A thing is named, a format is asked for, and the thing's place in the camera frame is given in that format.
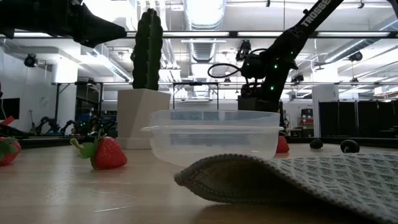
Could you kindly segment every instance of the red object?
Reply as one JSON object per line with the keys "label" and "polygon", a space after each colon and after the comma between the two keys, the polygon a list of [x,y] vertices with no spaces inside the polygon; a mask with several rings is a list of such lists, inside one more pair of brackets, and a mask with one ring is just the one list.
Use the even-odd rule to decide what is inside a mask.
{"label": "red object", "polygon": [[300,124],[313,124],[313,119],[312,118],[310,118],[310,119],[302,118],[300,120]]}
{"label": "red object", "polygon": [[[0,142],[4,141],[6,139],[10,139],[10,138],[0,137]],[[14,142],[12,142],[10,144],[15,146],[18,149],[18,151],[15,153],[4,153],[4,158],[2,160],[0,160],[0,166],[5,166],[5,165],[12,163],[14,161],[14,159],[18,156],[18,154],[21,152],[21,145],[19,144],[18,141],[15,140]],[[0,151],[4,151],[4,150],[5,150],[4,146],[1,146]]]}
{"label": "red object", "polygon": [[92,164],[95,169],[112,169],[126,165],[127,157],[114,138],[103,137],[98,142]]}
{"label": "red object", "polygon": [[9,116],[7,119],[5,119],[4,121],[2,121],[2,123],[0,123],[0,124],[3,124],[3,125],[10,125],[13,121],[15,121],[14,117],[13,117],[13,116]]}
{"label": "red object", "polygon": [[278,139],[278,147],[276,148],[276,153],[286,153],[290,150],[289,145],[287,144],[286,138],[283,136],[279,136]]}

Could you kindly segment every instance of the cactus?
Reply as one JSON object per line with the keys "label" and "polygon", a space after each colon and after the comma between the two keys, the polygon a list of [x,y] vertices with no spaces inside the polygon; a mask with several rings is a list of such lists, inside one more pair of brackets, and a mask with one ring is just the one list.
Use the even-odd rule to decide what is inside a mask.
{"label": "cactus", "polygon": [[138,22],[136,46],[132,55],[134,70],[132,86],[158,90],[163,28],[154,9],[148,9]]}

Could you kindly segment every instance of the white column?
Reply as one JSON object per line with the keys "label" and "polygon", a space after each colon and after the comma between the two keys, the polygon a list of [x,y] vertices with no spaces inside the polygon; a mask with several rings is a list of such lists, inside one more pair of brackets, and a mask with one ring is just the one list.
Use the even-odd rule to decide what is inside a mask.
{"label": "white column", "polygon": [[[315,70],[312,73],[314,82],[338,82],[337,67],[328,65],[323,70]],[[314,135],[320,137],[319,102],[331,102],[339,99],[338,85],[318,85],[312,87]]]}
{"label": "white column", "polygon": [[[64,60],[56,65],[53,65],[53,82],[56,83],[73,83],[77,81],[78,65],[69,60]],[[58,124],[63,127],[67,121],[75,120],[76,111],[76,86],[70,85],[63,90],[59,96],[58,101]]]}

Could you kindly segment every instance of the black ball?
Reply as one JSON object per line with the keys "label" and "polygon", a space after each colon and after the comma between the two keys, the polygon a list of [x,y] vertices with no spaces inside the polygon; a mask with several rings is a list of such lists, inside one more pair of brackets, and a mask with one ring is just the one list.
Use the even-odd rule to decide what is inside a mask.
{"label": "black ball", "polygon": [[323,143],[320,139],[314,139],[311,143],[310,143],[310,147],[311,149],[320,149],[323,147]]}
{"label": "black ball", "polygon": [[358,153],[359,144],[353,140],[345,140],[340,144],[340,149],[343,153]]}

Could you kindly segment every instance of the strawberry leaves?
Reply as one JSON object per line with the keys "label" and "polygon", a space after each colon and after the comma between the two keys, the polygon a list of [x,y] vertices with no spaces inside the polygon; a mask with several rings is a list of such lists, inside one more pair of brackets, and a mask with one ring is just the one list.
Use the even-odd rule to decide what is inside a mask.
{"label": "strawberry leaves", "polygon": [[71,139],[70,144],[80,150],[80,154],[78,155],[78,157],[82,159],[88,159],[94,157],[95,155],[96,146],[92,142],[84,142],[81,146],[79,145],[77,139]]}
{"label": "strawberry leaves", "polygon": [[73,146],[75,146],[77,149],[79,149],[80,154],[78,155],[79,158],[82,159],[90,159],[91,161],[91,166],[94,169],[97,169],[97,167],[95,166],[95,153],[97,150],[97,145],[99,143],[99,141],[105,137],[101,135],[101,133],[103,132],[102,129],[100,129],[98,131],[98,135],[97,137],[95,137],[94,142],[84,142],[82,145],[79,144],[79,142],[77,141],[77,139],[71,139],[70,140],[70,144],[72,144]]}
{"label": "strawberry leaves", "polygon": [[6,154],[18,153],[18,148],[11,143],[16,142],[17,139],[7,138],[0,141],[0,162],[5,158]]}

